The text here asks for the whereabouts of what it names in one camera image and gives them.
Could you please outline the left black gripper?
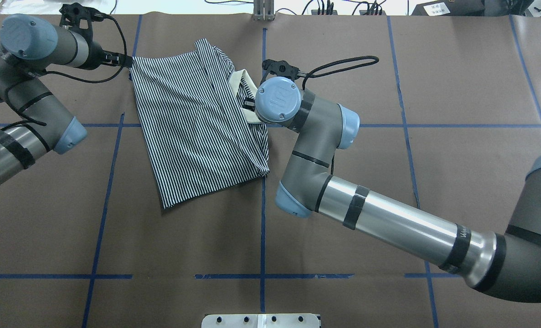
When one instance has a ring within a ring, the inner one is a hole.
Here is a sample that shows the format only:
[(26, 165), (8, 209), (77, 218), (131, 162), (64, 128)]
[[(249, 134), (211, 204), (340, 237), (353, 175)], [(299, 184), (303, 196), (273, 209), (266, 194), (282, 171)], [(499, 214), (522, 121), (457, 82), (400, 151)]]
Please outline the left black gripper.
[(104, 50), (93, 40), (93, 22), (104, 20), (115, 22), (114, 17), (79, 3), (63, 5), (60, 13), (62, 15), (60, 27), (72, 33), (77, 45), (74, 58), (67, 66), (79, 69), (97, 69), (101, 65), (124, 68), (133, 66), (132, 56)]

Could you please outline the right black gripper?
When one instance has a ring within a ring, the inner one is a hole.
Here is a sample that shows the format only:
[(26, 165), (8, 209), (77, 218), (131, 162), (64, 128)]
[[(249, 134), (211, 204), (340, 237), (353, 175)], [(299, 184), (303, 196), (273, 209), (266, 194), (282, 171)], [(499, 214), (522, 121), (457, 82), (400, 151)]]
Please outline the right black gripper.
[[(304, 77), (304, 73), (300, 71), (298, 67), (290, 65), (285, 60), (275, 61), (272, 59), (265, 59), (262, 61), (262, 82), (266, 81), (268, 75), (271, 74), (275, 77), (286, 77), (291, 81), (296, 81), (300, 77)], [(242, 102), (241, 110), (256, 112), (255, 99), (245, 99)]]

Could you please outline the right grey silver robot arm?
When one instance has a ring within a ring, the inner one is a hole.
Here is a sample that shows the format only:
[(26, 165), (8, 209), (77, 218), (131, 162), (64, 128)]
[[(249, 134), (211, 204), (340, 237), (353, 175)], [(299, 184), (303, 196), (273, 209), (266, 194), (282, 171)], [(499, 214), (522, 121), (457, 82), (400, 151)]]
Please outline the right grey silver robot arm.
[(413, 204), (347, 181), (334, 174), (338, 149), (352, 146), (362, 129), (360, 117), (342, 104), (324, 99), (304, 84), (317, 73), (301, 73), (284, 61), (264, 60), (263, 77), (251, 110), (264, 123), (297, 133), (297, 141), (277, 185), (276, 206), (287, 214), (308, 218), (317, 213), (352, 231), (362, 232), (434, 265), (449, 276), (459, 276), (475, 291), (512, 302), (541, 303), (541, 156), (524, 177), (524, 188), (508, 226), (502, 233), (479, 232), (422, 210), (422, 194), (414, 172), (416, 155), (411, 132), (459, 137), (477, 133), (469, 141), (493, 141), (494, 129), (510, 143), (534, 129), (497, 125), (402, 124), (406, 142)]

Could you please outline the left grey silver robot arm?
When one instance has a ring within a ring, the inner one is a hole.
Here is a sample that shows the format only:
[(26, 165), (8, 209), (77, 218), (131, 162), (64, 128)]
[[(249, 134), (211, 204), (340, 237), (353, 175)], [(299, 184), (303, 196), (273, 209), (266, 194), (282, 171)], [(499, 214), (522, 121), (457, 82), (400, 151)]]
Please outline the left grey silver robot arm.
[(63, 4), (59, 25), (14, 13), (0, 28), (0, 103), (20, 120), (0, 128), (0, 185), (33, 166), (50, 151), (65, 154), (87, 137), (86, 128), (41, 81), (49, 65), (93, 70), (101, 65), (131, 68), (123, 52), (104, 50), (93, 39), (94, 21), (118, 21), (79, 3)]

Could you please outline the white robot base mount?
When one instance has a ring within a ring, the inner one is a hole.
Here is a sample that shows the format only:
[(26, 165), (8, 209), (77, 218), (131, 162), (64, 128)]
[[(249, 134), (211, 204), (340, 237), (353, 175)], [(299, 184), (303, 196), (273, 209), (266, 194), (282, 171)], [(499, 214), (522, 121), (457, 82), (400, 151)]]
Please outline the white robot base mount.
[(202, 328), (321, 328), (313, 313), (239, 313), (204, 316)]

